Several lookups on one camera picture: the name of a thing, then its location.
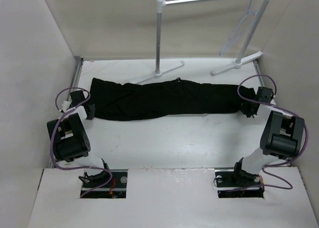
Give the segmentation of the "black trousers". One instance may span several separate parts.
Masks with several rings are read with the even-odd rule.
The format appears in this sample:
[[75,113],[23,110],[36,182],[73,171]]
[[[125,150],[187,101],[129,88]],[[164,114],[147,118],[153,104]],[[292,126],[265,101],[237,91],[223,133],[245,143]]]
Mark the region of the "black trousers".
[[200,84],[177,78],[172,81],[117,84],[94,78],[89,104],[95,117],[115,121],[133,121],[179,114],[255,115],[258,104],[251,100],[254,89],[237,85]]

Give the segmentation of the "light blue clothes hanger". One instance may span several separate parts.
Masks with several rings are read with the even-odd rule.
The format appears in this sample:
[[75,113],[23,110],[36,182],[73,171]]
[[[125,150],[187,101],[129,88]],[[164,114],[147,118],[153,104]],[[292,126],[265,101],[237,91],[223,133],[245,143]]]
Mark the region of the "light blue clothes hanger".
[[250,0],[244,16],[235,27],[228,40],[222,46],[219,56],[225,55],[243,37],[243,35],[252,27],[258,14],[259,10],[255,9],[254,0]]

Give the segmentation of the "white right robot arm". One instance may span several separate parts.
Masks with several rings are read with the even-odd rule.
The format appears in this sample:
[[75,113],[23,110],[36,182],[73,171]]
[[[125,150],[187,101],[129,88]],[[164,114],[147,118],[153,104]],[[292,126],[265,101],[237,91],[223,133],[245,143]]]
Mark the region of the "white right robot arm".
[[301,156],[308,142],[308,129],[305,120],[285,109],[271,111],[261,136],[260,146],[249,156],[236,162],[231,180],[237,186],[248,183],[248,187],[265,187],[261,181],[255,181],[260,171],[286,182],[287,180],[265,171],[267,167],[280,167]]

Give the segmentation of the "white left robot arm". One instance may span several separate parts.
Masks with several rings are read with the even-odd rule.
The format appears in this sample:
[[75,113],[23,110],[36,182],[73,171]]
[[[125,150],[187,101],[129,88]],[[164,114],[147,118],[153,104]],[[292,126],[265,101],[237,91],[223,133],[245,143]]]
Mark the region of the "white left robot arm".
[[95,175],[85,173],[79,179],[83,183],[92,183],[94,188],[105,188],[111,184],[113,174],[104,160],[101,160],[101,166],[93,162],[73,168],[58,165],[61,161],[71,163],[89,156],[91,145],[83,121],[95,117],[95,105],[88,103],[90,97],[90,92],[80,87],[69,87],[58,93],[55,105],[61,116],[46,124],[50,139],[49,152],[52,163],[61,170],[98,170]]

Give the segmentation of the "white metal clothes rack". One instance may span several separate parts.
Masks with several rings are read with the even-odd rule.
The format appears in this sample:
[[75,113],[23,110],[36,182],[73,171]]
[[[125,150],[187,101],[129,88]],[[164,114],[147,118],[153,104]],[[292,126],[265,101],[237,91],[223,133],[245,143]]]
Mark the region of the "white metal clothes rack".
[[[156,15],[154,27],[155,48],[150,52],[152,61],[141,76],[131,82],[148,79],[180,70],[186,57],[218,57],[235,27],[244,16],[250,0],[155,0],[152,10]],[[260,58],[261,49],[249,48],[258,25],[271,0],[254,0],[259,14],[252,27],[225,54],[230,61],[212,66],[212,75],[239,69]]]

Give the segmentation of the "left aluminium table rail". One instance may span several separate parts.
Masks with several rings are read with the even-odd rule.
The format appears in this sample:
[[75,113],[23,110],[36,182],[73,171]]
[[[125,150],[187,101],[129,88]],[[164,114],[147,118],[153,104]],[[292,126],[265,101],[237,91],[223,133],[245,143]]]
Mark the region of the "left aluminium table rail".
[[[78,81],[79,81],[79,76],[80,76],[80,72],[82,70],[82,66],[83,66],[83,58],[80,56],[75,56],[75,68],[73,71],[73,75],[72,75],[72,79],[71,79],[71,83],[69,85],[69,87],[76,87],[78,85]],[[54,154],[53,154],[53,143],[52,141],[50,142],[50,164],[49,164],[49,168],[55,168],[55,158],[54,158]]]

